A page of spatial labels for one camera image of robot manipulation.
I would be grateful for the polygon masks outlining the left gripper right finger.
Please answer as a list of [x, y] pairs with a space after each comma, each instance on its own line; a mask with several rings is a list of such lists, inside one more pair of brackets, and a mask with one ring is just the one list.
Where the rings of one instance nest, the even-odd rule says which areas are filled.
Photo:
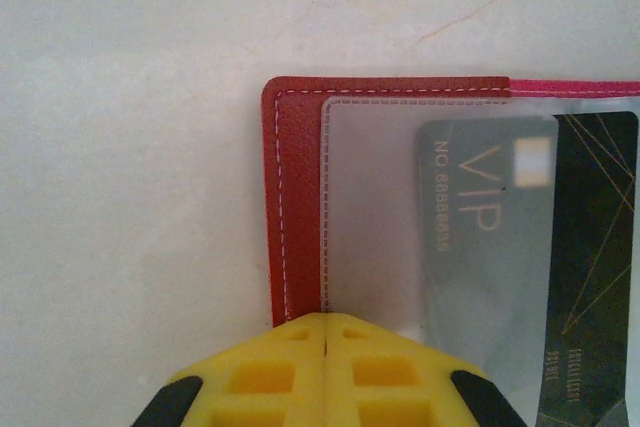
[[358, 318], [326, 316], [328, 426], [523, 426], [477, 366]]

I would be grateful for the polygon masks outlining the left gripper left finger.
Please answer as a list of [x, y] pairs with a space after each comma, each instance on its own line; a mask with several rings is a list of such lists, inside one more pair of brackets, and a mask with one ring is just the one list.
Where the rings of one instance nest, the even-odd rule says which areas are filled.
[[135, 426], [323, 426], [326, 316], [282, 324], [175, 373]]

